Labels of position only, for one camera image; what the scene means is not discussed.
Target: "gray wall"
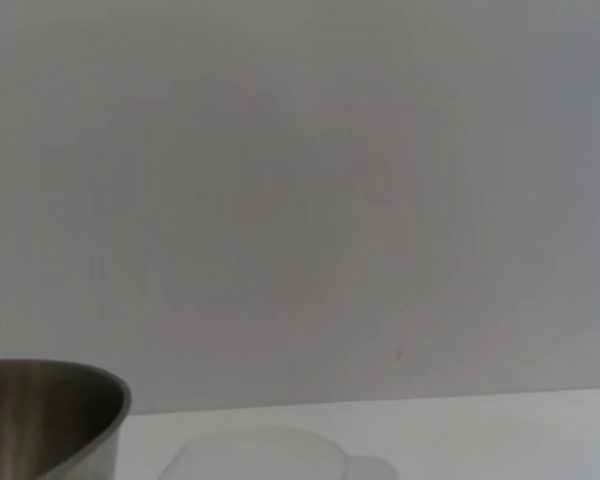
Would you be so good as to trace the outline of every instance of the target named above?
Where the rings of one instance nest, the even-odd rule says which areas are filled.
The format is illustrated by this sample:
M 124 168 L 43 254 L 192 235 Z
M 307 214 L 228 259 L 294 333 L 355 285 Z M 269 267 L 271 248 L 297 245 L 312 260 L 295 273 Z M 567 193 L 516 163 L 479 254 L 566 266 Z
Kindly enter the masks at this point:
M 600 0 L 0 1 L 0 357 L 138 412 L 600 386 Z

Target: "white tabletop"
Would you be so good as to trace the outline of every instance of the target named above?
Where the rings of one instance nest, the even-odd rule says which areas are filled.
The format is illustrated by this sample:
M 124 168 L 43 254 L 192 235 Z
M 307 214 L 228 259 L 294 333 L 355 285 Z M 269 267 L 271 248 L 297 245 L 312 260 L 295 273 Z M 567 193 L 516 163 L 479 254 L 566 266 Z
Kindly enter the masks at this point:
M 600 479 L 600 389 L 132 416 L 118 480 L 155 480 L 189 438 L 287 426 L 389 460 L 402 480 Z

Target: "frosted plastic lid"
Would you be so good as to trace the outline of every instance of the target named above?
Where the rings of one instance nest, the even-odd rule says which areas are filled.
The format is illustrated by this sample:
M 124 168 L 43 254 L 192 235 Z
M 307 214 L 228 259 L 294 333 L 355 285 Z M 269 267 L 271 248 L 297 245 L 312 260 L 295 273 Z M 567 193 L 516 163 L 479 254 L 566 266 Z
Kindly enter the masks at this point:
M 330 440 L 289 428 L 233 430 L 199 437 L 159 480 L 397 480 L 393 467 L 349 457 Z

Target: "metal pitcher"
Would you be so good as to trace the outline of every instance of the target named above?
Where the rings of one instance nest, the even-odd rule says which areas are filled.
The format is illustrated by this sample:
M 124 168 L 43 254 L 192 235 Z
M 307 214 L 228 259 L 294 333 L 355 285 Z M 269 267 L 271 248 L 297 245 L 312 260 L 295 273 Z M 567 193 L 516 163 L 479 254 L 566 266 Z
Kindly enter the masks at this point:
M 113 480 L 130 404 L 104 370 L 0 360 L 0 480 Z

